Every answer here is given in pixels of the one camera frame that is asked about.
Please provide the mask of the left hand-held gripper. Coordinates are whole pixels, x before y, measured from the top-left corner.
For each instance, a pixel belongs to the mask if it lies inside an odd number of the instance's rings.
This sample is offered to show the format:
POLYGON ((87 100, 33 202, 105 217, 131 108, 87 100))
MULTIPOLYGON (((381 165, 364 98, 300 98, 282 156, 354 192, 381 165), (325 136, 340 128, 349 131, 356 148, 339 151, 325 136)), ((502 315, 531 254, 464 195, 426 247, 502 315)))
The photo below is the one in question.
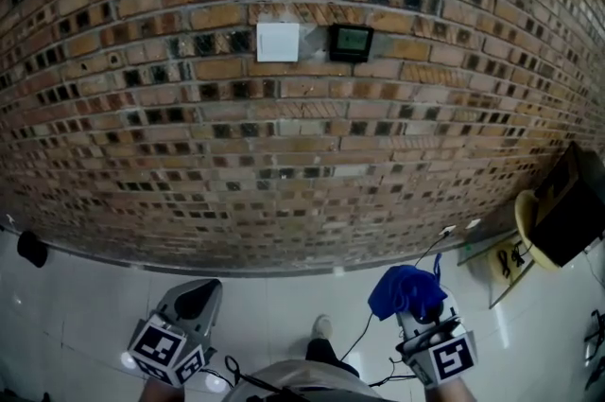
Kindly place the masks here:
POLYGON ((171 288, 140 325, 129 347, 139 369, 171 387, 182 387, 206 364, 209 335, 222 301, 218 279, 171 288))

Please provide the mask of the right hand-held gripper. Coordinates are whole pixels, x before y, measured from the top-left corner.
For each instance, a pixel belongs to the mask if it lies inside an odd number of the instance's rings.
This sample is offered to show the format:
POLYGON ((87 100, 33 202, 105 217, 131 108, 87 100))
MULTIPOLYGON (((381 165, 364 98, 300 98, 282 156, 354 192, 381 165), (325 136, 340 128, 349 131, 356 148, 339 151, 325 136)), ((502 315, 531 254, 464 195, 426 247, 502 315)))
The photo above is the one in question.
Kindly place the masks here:
POLYGON ((410 312, 396 314, 403 336, 396 351, 425 387, 439 387, 477 364, 474 333, 462 326, 453 292, 447 287, 441 290, 446 297, 436 323, 419 323, 410 312))

